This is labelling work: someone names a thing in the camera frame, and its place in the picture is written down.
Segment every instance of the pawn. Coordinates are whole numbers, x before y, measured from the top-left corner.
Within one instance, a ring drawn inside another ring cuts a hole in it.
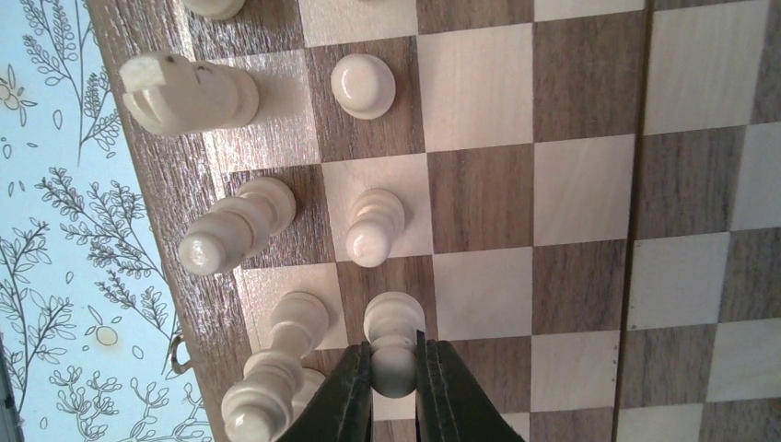
[[[232,270],[263,251],[269,237],[290,226],[295,216],[296,198],[283,182],[269,177],[249,181],[187,229],[179,245],[181,264],[201,276]]]
[[[345,112],[359,120],[372,120],[391,108],[396,98],[396,79],[379,58],[354,53],[333,68],[331,90]]]
[[[122,102],[155,135],[241,127],[258,111],[255,81],[235,67],[150,52],[125,63],[120,77]]]
[[[244,0],[182,0],[182,2],[194,14],[212,20],[231,18],[244,6]]]
[[[361,193],[350,211],[347,255],[361,267],[377,267],[391,255],[404,230],[404,206],[393,193],[373,189]]]
[[[415,390],[417,332],[425,332],[423,308],[401,292],[379,295],[368,303],[364,334],[371,344],[371,386],[387,398]]]
[[[271,346],[244,365],[244,379],[225,393],[221,412],[231,442],[269,442],[293,423],[322,383],[301,366],[321,344],[328,311],[317,297],[288,293],[272,311]]]

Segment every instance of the wooden chessboard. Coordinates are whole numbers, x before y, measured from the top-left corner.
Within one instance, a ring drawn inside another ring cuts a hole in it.
[[[222,394],[293,290],[332,313],[307,358],[326,373],[372,297],[417,298],[530,442],[778,436],[781,2],[648,3],[247,0],[209,21],[89,1],[115,95],[119,66],[157,50],[261,91],[251,125],[205,134],[155,137],[121,109],[217,440]],[[334,100],[349,53],[395,75],[381,118]],[[187,226],[259,176],[293,190],[293,225],[234,273],[188,275]],[[344,234],[370,188],[409,220],[365,269]],[[376,398],[374,418],[374,440],[414,440],[412,397]]]

